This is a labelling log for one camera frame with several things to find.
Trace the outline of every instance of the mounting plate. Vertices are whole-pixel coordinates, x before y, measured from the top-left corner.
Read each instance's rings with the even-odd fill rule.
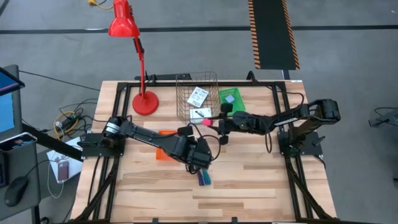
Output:
[[[280,132],[278,134],[280,153],[290,154],[290,156],[296,156],[294,149],[289,144],[289,134],[287,132]],[[322,155],[322,147],[319,144],[319,137],[316,131],[310,133],[305,138],[304,146],[300,149],[301,155],[311,155],[311,156],[319,156]]]
[[[102,138],[101,133],[90,133],[86,135],[86,142],[100,142]],[[87,157],[98,157],[98,156],[107,156],[107,157],[115,157],[115,156],[123,156],[124,154],[124,145],[126,143],[126,139],[120,139],[118,147],[116,149],[108,149],[101,146],[85,146],[83,147],[83,151],[81,152],[82,159]]]

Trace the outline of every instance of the robotic arm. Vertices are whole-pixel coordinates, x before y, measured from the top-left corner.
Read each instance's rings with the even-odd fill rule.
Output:
[[[133,138],[163,149],[168,156],[188,166],[207,169],[213,159],[205,138],[195,140],[191,126],[178,128],[177,134],[165,136],[117,116],[109,119],[102,135],[101,141],[96,144],[109,149],[116,149],[122,138]],[[92,142],[80,143],[82,147],[85,144]]]
[[[299,127],[294,127],[293,136],[289,136],[290,143],[300,147],[308,134],[324,124],[335,124],[341,119],[337,102],[333,100],[315,100],[273,116],[237,111],[232,118],[229,118],[227,114],[231,111],[231,104],[222,104],[220,115],[210,118],[219,119],[218,127],[212,126],[212,121],[205,121],[206,124],[209,124],[209,128],[221,135],[220,142],[222,144],[228,143],[227,135],[231,131],[265,135],[278,126],[306,119]]]

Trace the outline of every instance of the yellow cable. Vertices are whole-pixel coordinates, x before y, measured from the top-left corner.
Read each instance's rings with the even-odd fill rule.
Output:
[[[58,131],[57,131],[57,129],[56,129],[55,123],[57,122],[57,120],[58,120],[61,116],[65,115],[65,114],[75,114],[75,112],[74,112],[74,111],[63,112],[63,114],[60,114],[60,115],[58,115],[58,116],[55,118],[55,120],[54,120],[52,126],[53,126],[53,129],[54,129],[54,131],[55,131],[55,135],[56,135],[56,137],[57,137],[58,140],[61,140],[61,139],[60,139],[60,135],[59,135],[59,133],[58,133]],[[73,124],[72,127],[70,127],[68,130],[64,131],[63,133],[66,134],[66,133],[70,132],[78,123],[79,123],[79,119],[76,120],[75,124]]]
[[[99,8],[104,9],[104,10],[113,9],[113,3],[112,3],[112,6],[110,6],[110,7],[103,7],[103,6],[101,6],[100,4],[98,4],[98,3],[96,2],[96,0],[88,0],[88,4],[98,6]]]

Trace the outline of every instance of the orange object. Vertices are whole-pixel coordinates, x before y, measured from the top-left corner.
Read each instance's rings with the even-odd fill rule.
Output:
[[[159,134],[174,134],[177,133],[175,130],[160,130]],[[156,148],[156,160],[159,161],[175,161],[174,159],[170,158],[161,148]]]

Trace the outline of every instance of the gray floor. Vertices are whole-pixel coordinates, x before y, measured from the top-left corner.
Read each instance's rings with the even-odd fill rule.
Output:
[[[140,27],[241,26],[249,24],[243,0],[130,1]],[[293,26],[398,24],[395,0],[287,0]],[[89,7],[86,1],[12,0],[0,18],[4,29],[107,28],[112,11]],[[345,220],[396,223],[398,130],[372,129],[373,108],[395,106],[398,88],[398,30],[294,32],[301,70],[290,72],[304,81],[309,100],[332,98],[342,120],[322,127],[327,175],[337,214]],[[142,34],[149,73],[215,71],[220,79],[244,78],[254,70],[248,32],[185,32]],[[0,35],[0,66],[99,88],[103,80],[130,80],[139,74],[129,39],[106,34]],[[280,71],[255,70],[257,78],[281,79]],[[58,107],[95,98],[98,92],[21,74],[23,117],[49,128]],[[88,114],[94,106],[87,106]],[[62,197],[40,204],[43,216],[55,222],[70,208],[78,177],[67,182]],[[30,212],[4,223],[29,223]]]

